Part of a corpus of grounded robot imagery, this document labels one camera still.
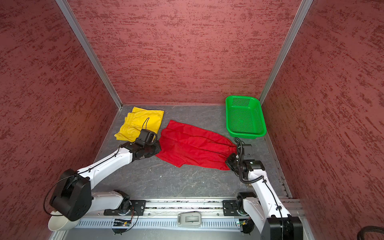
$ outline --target textured red wall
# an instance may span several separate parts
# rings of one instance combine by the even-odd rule
[[[301,0],[69,0],[123,103],[258,97]]]
[[[0,43],[0,235],[47,239],[44,195],[93,162],[117,108],[55,1],[1,1]]]
[[[263,105],[319,240],[384,227],[383,13],[383,1],[315,0]]]

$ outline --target metal corner post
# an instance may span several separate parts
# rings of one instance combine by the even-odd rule
[[[283,46],[281,47],[279,55],[277,56],[276,62],[273,65],[273,68],[271,70],[271,74],[269,75],[269,77],[265,83],[265,86],[264,86],[264,88],[260,94],[259,101],[261,104],[264,103],[266,95],[268,94],[268,91],[271,88],[273,81],[275,80],[276,75],[279,72],[281,65],[283,64],[283,61],[284,61],[285,57],[287,56],[289,49],[291,48],[293,40],[295,39],[296,34],[299,31],[301,24],[303,23],[305,15],[307,15],[307,12],[308,12],[311,4],[312,4],[312,1],[313,0],[303,0],[299,6],[299,9],[297,10],[297,13],[296,13],[295,18],[293,19],[291,28],[288,31],[287,37],[285,38]]]
[[[97,58],[95,52],[93,51],[87,37],[85,36],[83,30],[80,27],[79,22],[77,21],[75,15],[73,14],[73,11],[71,7],[69,6],[67,0],[56,0],[56,3],[59,5],[62,13],[64,14],[65,18],[67,19],[69,25],[71,26],[73,32],[75,33],[77,39],[83,46],[85,52],[87,53],[89,59],[91,60],[93,66],[95,67],[97,73],[99,74],[101,80],[103,81],[105,87],[107,88],[109,94],[115,101],[117,107],[121,109],[122,102],[113,87],[111,81],[108,78],[107,73],[104,71],[103,66],[101,65],[99,59]]]

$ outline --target red garment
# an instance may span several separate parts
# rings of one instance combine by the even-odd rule
[[[171,120],[161,131],[161,152],[156,156],[176,167],[184,164],[229,170],[227,157],[236,146],[220,134]]]

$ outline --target green plastic basket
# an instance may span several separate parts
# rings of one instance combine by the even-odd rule
[[[232,137],[255,139],[266,134],[259,100],[253,97],[229,96],[225,99],[227,130]]]

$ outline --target folded yellow garment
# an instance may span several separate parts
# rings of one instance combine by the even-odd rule
[[[157,133],[159,131],[161,121],[163,120],[164,111],[162,110],[145,110],[143,108],[134,107],[131,113],[128,113],[124,124],[120,131],[115,134],[116,140],[124,140],[134,142],[140,134],[140,130],[151,130]]]

